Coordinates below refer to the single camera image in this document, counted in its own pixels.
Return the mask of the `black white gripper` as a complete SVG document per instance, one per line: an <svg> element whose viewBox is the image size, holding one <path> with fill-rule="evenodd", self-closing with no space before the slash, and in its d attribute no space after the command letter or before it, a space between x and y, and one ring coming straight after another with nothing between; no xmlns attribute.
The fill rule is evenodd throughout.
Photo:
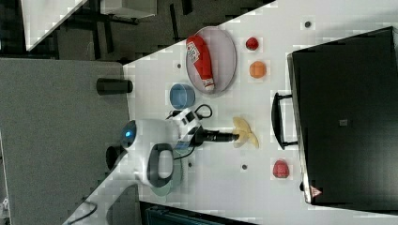
<svg viewBox="0 0 398 225"><path fill-rule="evenodd" d="M177 147L195 147L216 140L217 131L204 129L200 119L201 117L189 108L171 112L171 120L178 128ZM220 143L233 143L237 141L239 134L219 132L218 137Z"/></svg>

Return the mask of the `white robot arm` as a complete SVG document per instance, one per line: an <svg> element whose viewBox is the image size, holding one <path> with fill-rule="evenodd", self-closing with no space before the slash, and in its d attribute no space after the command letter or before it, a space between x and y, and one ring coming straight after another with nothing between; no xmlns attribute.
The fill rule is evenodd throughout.
<svg viewBox="0 0 398 225"><path fill-rule="evenodd" d="M231 143L234 133L207 130L203 116L189 108L165 119L135 119L122 129L125 152L109 175L84 199L62 225L108 225L107 214L120 195L133 185L162 188L170 183L177 160L175 151L204 142Z"/></svg>

